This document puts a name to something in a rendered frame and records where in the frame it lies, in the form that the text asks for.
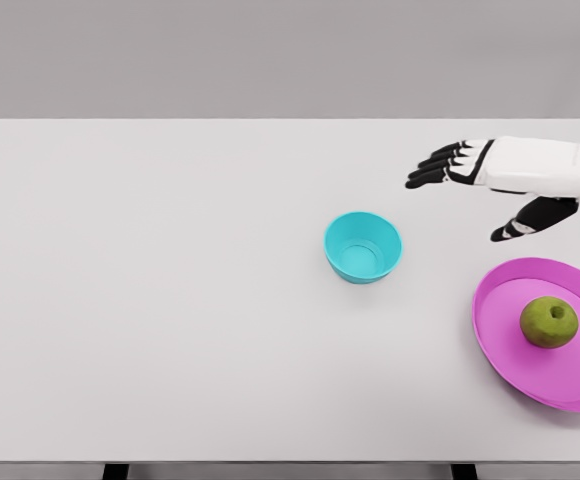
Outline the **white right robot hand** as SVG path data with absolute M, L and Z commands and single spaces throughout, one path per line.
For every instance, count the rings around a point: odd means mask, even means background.
M 454 182 L 509 194 L 532 194 L 505 225 L 490 236 L 512 240 L 546 230 L 578 211 L 580 146 L 519 137 L 461 140 L 432 152 L 405 183 L 408 189 Z

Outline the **pink plate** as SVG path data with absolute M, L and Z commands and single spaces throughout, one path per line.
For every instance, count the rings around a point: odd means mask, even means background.
M 523 308 L 553 296 L 575 310 L 579 329 L 566 345 L 544 349 L 526 340 Z M 580 270 L 543 258 L 518 258 L 489 271 L 472 301 L 479 346 L 494 370 L 511 386 L 545 405 L 580 412 Z

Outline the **green apple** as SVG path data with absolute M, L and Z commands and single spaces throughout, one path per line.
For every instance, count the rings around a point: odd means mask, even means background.
M 523 308 L 519 324 L 528 342 L 545 349 L 566 345 L 579 330 L 579 319 L 574 308 L 553 296 L 531 300 Z

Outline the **blue bowl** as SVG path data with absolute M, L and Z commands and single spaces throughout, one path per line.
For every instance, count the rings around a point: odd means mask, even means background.
M 384 217 L 353 211 L 328 224 L 323 250 L 340 278 L 352 284 L 371 284 L 396 268 L 404 247 L 399 231 Z

